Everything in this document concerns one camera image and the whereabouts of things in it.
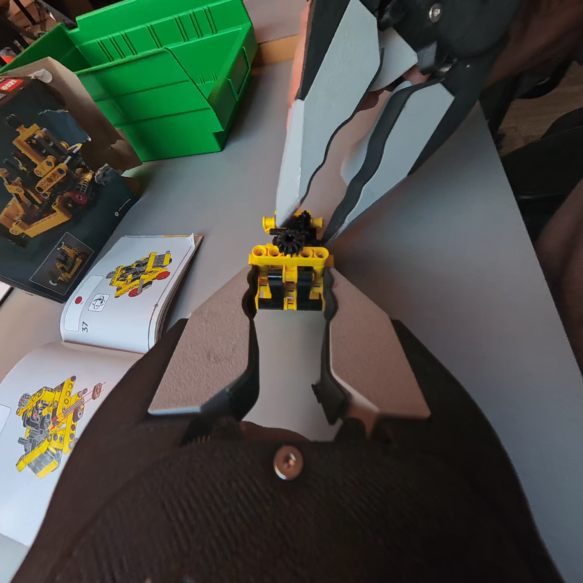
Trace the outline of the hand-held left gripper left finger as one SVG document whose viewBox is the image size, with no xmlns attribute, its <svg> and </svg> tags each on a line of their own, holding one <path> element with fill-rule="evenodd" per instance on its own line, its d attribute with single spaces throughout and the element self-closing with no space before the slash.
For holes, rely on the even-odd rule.
<svg viewBox="0 0 583 583">
<path fill-rule="evenodd" d="M 244 418 L 259 397 L 257 268 L 246 266 L 194 310 L 150 404 L 151 414 Z"/>
</svg>

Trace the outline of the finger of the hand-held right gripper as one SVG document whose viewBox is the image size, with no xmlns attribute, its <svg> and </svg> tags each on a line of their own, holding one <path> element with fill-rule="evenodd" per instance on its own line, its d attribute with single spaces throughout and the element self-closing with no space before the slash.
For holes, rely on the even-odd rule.
<svg viewBox="0 0 583 583">
<path fill-rule="evenodd" d="M 378 1 L 312 1 L 302 76 L 290 109 L 276 194 L 283 227 L 305 200 L 333 136 L 380 68 Z"/>
<path fill-rule="evenodd" d="M 342 164 L 346 194 L 325 230 L 324 244 L 407 177 L 453 100 L 438 82 L 404 82 L 397 87 L 375 126 L 352 147 Z"/>
</svg>

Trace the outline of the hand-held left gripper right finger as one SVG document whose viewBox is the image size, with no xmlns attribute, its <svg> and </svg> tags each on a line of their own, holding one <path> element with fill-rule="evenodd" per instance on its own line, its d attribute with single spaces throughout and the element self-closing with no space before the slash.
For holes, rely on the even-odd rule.
<svg viewBox="0 0 583 583">
<path fill-rule="evenodd" d="M 428 419 L 429 407 L 387 313 L 335 268 L 325 269 L 324 299 L 321 373 L 313 390 L 328 423 Z"/>
</svg>

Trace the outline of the yellow black lego vehicle model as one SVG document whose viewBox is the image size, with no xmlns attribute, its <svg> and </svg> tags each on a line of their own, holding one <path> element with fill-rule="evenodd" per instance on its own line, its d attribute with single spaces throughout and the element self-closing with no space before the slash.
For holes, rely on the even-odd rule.
<svg viewBox="0 0 583 583">
<path fill-rule="evenodd" d="M 258 310 L 324 310 L 324 272 L 333 260 L 318 238 L 322 224 L 308 210 L 296 212 L 285 227 L 277 227 L 275 217 L 263 217 L 272 241 L 254 246 L 249 255 L 257 274 Z"/>
</svg>

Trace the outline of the lego instruction booklet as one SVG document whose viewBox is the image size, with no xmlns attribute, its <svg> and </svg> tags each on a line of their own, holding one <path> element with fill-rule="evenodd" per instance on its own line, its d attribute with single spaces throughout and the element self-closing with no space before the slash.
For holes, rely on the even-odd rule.
<svg viewBox="0 0 583 583">
<path fill-rule="evenodd" d="M 91 417 L 160 338 L 203 237 L 126 236 L 67 301 L 61 342 L 34 350 L 1 383 L 1 535 L 30 546 Z"/>
</svg>

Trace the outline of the dark lego set box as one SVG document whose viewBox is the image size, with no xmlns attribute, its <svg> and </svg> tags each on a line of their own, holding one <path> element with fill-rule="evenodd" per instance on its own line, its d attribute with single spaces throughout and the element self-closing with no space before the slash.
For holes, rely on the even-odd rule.
<svg viewBox="0 0 583 583">
<path fill-rule="evenodd" d="M 140 186 L 127 138 L 50 57 L 1 73 L 1 281 L 64 303 Z"/>
</svg>

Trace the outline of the black chair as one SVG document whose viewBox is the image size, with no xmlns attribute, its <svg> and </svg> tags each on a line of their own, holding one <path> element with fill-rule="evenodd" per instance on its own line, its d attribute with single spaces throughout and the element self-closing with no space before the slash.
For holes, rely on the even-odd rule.
<svg viewBox="0 0 583 583">
<path fill-rule="evenodd" d="M 501 158 L 531 242 L 582 179 L 582 107 Z"/>
</svg>

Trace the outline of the green plastic storage bin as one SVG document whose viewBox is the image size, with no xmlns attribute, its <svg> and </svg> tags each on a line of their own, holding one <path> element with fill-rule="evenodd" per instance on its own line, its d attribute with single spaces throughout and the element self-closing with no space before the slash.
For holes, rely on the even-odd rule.
<svg viewBox="0 0 583 583">
<path fill-rule="evenodd" d="M 1 73 L 60 62 L 148 162 L 223 149 L 257 48 L 243 1 L 122 1 L 57 25 Z"/>
</svg>

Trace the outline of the cluttered dark shelf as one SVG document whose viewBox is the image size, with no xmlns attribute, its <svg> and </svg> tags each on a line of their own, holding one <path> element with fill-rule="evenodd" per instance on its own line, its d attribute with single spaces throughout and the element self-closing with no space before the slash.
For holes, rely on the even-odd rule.
<svg viewBox="0 0 583 583">
<path fill-rule="evenodd" d="M 74 19 L 45 1 L 1 1 L 1 67 L 57 24 L 68 29 L 77 26 Z"/>
</svg>

